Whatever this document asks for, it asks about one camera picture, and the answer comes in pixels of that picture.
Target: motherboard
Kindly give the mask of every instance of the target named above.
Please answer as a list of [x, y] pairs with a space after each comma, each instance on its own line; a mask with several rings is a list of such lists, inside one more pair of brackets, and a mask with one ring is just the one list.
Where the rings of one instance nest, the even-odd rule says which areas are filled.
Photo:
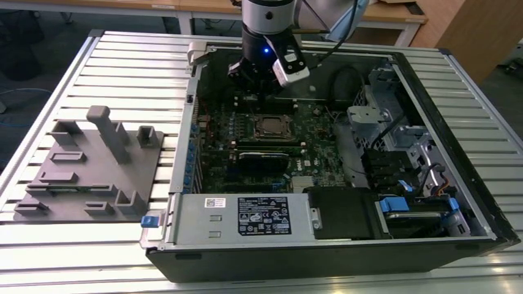
[[201, 102], [202, 193], [345, 186], [333, 132], [341, 116], [313, 100], [282, 100], [266, 109], [237, 97], [230, 103]]

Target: cable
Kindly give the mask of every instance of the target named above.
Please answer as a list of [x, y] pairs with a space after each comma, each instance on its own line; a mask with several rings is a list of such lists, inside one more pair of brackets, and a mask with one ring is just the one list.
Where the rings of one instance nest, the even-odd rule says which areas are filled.
[[361, 89], [364, 91], [364, 88], [365, 88], [365, 78], [362, 77], [360, 71], [350, 64], [344, 64], [328, 76], [328, 81], [326, 81], [326, 85], [328, 85], [326, 101], [328, 102], [333, 102], [336, 100], [334, 99], [334, 84], [336, 84], [336, 80], [337, 80], [338, 75], [345, 70], [349, 70], [349, 71], [352, 71], [352, 72], [354, 72], [357, 74], [358, 81], [361, 82]]
[[221, 32], [221, 33], [218, 34], [220, 36], [222, 36], [222, 34], [228, 33], [228, 32], [232, 30], [232, 27], [234, 26], [236, 21], [237, 21], [237, 20], [234, 20], [234, 21], [230, 23], [230, 26], [228, 27], [228, 29], [225, 30], [225, 32]]
[[329, 116], [329, 118], [332, 118], [333, 119], [333, 121], [336, 122], [336, 119], [334, 119], [334, 117], [332, 116], [332, 113], [329, 112], [329, 110], [328, 110], [328, 107], [325, 106], [325, 110], [326, 110], [326, 113], [328, 113], [328, 116]]
[[202, 18], [200, 18], [198, 20], [201, 20], [204, 24], [206, 24], [206, 22], [209, 22], [209, 23], [220, 23], [222, 21], [222, 20], [216, 20], [216, 21], [204, 20]]
[[357, 0], [353, 0], [353, 2], [352, 2], [352, 13], [350, 13], [349, 23], [346, 25], [346, 31], [344, 32], [344, 34], [341, 36], [341, 39], [338, 40], [336, 46], [333, 46], [332, 49], [324, 55], [321, 55], [321, 57], [317, 60], [316, 65], [309, 67], [309, 70], [313, 70], [313, 69], [316, 69], [320, 66], [322, 60], [325, 60], [325, 58], [328, 56], [330, 56], [333, 52], [336, 52], [336, 50], [340, 48], [344, 40], [348, 38], [348, 36], [350, 34], [350, 31], [352, 31], [352, 24], [353, 24], [353, 18], [354, 18], [354, 15], [356, 15], [356, 9], [357, 9]]
[[306, 2], [306, 0], [301, 0], [301, 2], [306, 6], [306, 8], [309, 9], [309, 12], [312, 13], [312, 15], [316, 18], [316, 20], [321, 23], [321, 26], [324, 27], [324, 29], [326, 30], [325, 34], [328, 34], [329, 33], [329, 28], [328, 28], [324, 20], [321, 19], [321, 17], [318, 17], [316, 11], [312, 9], [310, 4]]
[[345, 167], [354, 173], [360, 173], [361, 175], [366, 175], [364, 172], [354, 170], [353, 168], [350, 168], [348, 165], [345, 165]]
[[49, 90], [45, 90], [45, 89], [38, 89], [38, 88], [19, 88], [19, 89], [13, 89], [13, 90], [6, 90], [6, 91], [3, 91], [3, 92], [0, 92], [0, 95], [3, 95], [3, 94], [10, 93], [10, 92], [15, 92], [15, 91], [39, 91], [39, 92], [45, 92], [45, 93], [47, 93], [47, 94], [51, 94], [51, 92], [50, 92]]
[[433, 162], [433, 163], [428, 166], [428, 169], [424, 171], [424, 175], [422, 175], [421, 180], [420, 180], [420, 182], [418, 182], [418, 187], [417, 187], [417, 189], [414, 190], [414, 193], [413, 193], [414, 197], [418, 197], [420, 194], [422, 193], [422, 186], [425, 185], [425, 182], [426, 182], [426, 179], [428, 179], [428, 175], [429, 175], [429, 173], [430, 173], [430, 170], [432, 170], [436, 166], [438, 166], [438, 165], [441, 165], [438, 162]]
[[442, 190], [449, 186], [448, 178], [442, 175], [442, 173], [440, 173], [440, 177], [444, 180], [444, 182], [440, 185], [440, 187], [437, 188], [437, 190], [434, 191], [434, 193], [433, 193], [434, 196], [441, 196]]
[[396, 117], [390, 124], [384, 128], [381, 133], [377, 135], [374, 140], [372, 141], [372, 144], [369, 145], [369, 148], [372, 149], [374, 147], [374, 144], [377, 144], [378, 140], [388, 134], [388, 132], [393, 129], [393, 127], [400, 123], [401, 119], [405, 117], [405, 114], [402, 113], [398, 117]]
[[5, 124], [3, 122], [0, 122], [0, 126], [3, 127], [29, 127], [31, 124]]

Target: power supply label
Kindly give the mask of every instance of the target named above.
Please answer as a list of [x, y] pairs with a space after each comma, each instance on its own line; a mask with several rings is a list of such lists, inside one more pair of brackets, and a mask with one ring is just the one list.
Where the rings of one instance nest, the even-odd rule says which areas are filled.
[[290, 234], [286, 197], [238, 198], [237, 233], [241, 236]]

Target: blue latch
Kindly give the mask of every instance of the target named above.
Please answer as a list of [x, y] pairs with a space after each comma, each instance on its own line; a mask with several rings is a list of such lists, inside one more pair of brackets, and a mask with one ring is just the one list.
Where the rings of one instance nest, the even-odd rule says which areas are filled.
[[449, 208], [452, 211], [458, 210], [457, 200], [454, 198], [448, 199]]
[[378, 206], [384, 213], [396, 211], [409, 211], [406, 200], [404, 197], [385, 197], [380, 202]]
[[400, 182], [401, 186], [405, 188], [406, 192], [412, 192], [412, 187], [409, 186], [409, 184], [406, 184], [406, 182], [401, 179], [397, 182]]
[[160, 226], [160, 218], [157, 216], [142, 216], [140, 225], [142, 228], [157, 228]]

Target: aluminum extrusion table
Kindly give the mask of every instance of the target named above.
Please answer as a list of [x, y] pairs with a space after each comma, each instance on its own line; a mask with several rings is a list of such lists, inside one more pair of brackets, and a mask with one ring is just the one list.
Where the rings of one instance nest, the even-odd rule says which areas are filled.
[[[458, 260], [429, 273], [257, 282], [173, 284], [144, 256], [138, 224], [15, 225], [13, 207], [38, 171], [53, 138], [53, 120], [83, 120], [90, 105], [110, 107], [126, 130], [142, 123], [166, 135], [149, 209], [164, 209], [188, 82], [192, 40], [234, 38], [97, 32], [87, 37], [51, 97], [0, 177], [0, 293], [517, 293], [523, 289], [523, 245]], [[328, 47], [304, 43], [305, 47]], [[452, 56], [433, 49], [352, 45], [400, 51], [502, 212], [523, 231], [523, 144]], [[83, 120], [79, 126], [93, 126]], [[145, 238], [160, 238], [158, 229]]]

